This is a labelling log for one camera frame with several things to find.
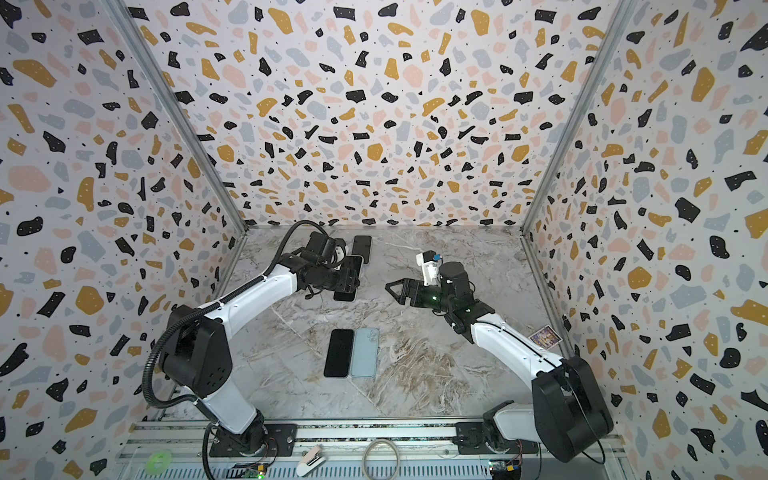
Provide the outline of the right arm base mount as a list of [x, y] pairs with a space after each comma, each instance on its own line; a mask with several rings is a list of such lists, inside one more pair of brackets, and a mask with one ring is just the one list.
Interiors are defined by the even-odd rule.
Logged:
[[488, 422], [458, 422], [455, 428], [456, 435], [452, 438], [452, 443], [458, 447], [460, 455], [518, 455], [539, 452], [536, 442], [505, 439]]

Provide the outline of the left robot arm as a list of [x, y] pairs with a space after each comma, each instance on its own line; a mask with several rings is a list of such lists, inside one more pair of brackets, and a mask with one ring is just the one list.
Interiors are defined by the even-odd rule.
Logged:
[[232, 379], [230, 342], [249, 322], [273, 304], [303, 292], [324, 291], [351, 297], [359, 272], [370, 260], [371, 239], [351, 243], [332, 237], [313, 223], [307, 244], [288, 250], [281, 240], [266, 269], [230, 293], [192, 308], [182, 305], [169, 317], [165, 331], [148, 354], [142, 372], [146, 403], [167, 409], [192, 403], [212, 426], [211, 436], [239, 455], [267, 445], [263, 414]]

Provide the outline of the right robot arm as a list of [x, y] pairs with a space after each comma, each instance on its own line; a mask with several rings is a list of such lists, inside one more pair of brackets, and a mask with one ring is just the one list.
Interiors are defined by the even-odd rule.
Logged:
[[531, 392], [528, 404], [506, 401], [484, 413], [481, 445], [505, 453], [519, 442], [535, 442], [568, 462], [612, 432], [614, 421], [585, 360], [559, 356], [513, 329], [476, 297], [461, 263], [428, 261], [421, 268], [421, 279], [389, 282], [386, 291], [401, 305], [443, 318], [455, 333], [526, 382]]

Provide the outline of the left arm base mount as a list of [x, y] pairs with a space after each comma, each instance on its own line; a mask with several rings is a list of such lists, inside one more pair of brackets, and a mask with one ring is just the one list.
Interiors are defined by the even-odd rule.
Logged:
[[259, 423], [241, 434], [233, 434], [225, 428], [218, 428], [213, 434], [216, 441], [209, 453], [214, 458], [290, 457], [297, 438], [297, 430], [298, 425], [295, 423]]

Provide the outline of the light blue case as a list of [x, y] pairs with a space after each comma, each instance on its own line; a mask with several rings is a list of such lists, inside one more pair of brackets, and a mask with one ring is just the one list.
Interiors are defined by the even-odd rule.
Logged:
[[350, 376], [355, 378], [373, 378], [377, 371], [379, 349], [379, 330], [361, 328], [355, 332]]

